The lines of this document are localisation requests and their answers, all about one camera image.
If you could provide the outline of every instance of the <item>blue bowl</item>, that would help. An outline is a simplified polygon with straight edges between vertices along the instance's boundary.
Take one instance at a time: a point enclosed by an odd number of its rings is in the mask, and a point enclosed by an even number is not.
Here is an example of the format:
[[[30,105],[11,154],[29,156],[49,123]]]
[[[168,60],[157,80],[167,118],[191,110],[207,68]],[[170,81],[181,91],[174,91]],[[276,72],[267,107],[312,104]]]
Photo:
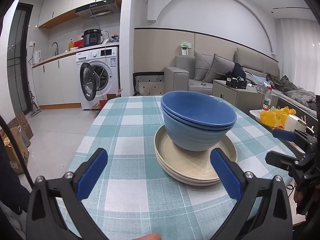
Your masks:
[[[179,147],[188,151],[204,151],[218,143],[226,130],[203,130],[177,121],[163,111],[164,126],[171,140]]]
[[[168,110],[166,110],[163,107],[162,102],[161,102],[161,109],[162,109],[163,112],[166,112],[166,114],[168,114],[170,117],[172,117],[173,119],[177,120],[178,122],[182,122],[182,123],[184,123],[186,125],[189,125],[189,126],[192,126],[192,127],[195,127],[195,128],[199,128],[199,129],[202,129],[202,130],[214,130],[214,131],[226,130],[226,129],[229,129],[229,128],[233,128],[233,126],[235,125],[235,124],[232,124],[232,125],[225,126],[225,127],[200,125],[200,124],[196,124],[196,123],[193,123],[193,122],[189,122],[187,120],[184,120],[184,119],[174,115],[173,113],[170,113]]]
[[[236,122],[237,115],[230,106],[211,96],[192,91],[172,91],[161,98],[168,112],[200,125],[226,127]]]

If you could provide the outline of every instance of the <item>plastic bottle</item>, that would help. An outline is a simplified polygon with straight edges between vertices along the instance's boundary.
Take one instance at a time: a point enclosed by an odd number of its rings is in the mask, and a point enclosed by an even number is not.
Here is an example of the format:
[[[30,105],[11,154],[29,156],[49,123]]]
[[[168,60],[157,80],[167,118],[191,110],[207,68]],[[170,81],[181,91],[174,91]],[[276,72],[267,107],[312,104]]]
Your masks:
[[[268,91],[266,92],[266,95],[264,97],[264,102],[262,109],[268,111],[271,106],[271,100],[272,100],[272,88],[268,87]]]
[[[73,48],[74,46],[75,46],[75,44],[73,43],[73,41],[72,41],[72,39],[71,39],[71,41],[70,41],[70,43],[69,43],[69,46],[68,46],[69,51],[70,51],[70,49]]]

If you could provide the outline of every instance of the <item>black box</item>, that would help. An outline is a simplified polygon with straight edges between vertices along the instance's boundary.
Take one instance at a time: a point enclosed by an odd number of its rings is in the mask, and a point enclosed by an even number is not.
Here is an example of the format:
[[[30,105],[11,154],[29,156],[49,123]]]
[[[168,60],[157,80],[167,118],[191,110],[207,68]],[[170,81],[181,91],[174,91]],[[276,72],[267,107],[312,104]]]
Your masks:
[[[247,82],[236,78],[227,78],[226,85],[236,89],[247,89]]]

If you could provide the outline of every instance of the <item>rice cooker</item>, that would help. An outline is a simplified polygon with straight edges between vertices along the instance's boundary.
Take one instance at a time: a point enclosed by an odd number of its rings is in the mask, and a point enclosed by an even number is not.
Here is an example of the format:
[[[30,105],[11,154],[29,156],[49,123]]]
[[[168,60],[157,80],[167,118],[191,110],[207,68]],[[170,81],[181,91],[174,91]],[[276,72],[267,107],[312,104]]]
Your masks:
[[[90,29],[86,30],[83,33],[83,47],[93,46],[101,44],[101,30],[99,29]]]

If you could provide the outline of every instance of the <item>human finger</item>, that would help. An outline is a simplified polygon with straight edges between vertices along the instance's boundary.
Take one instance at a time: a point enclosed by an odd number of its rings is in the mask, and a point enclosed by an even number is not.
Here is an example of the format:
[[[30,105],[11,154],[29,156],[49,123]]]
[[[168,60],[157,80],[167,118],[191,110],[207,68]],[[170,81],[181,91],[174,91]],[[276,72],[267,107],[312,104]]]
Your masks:
[[[133,240],[161,240],[161,236],[159,236],[158,234],[151,234]]]
[[[303,197],[304,197],[304,192],[303,191],[294,190],[293,200],[294,200],[295,203],[301,202]]]

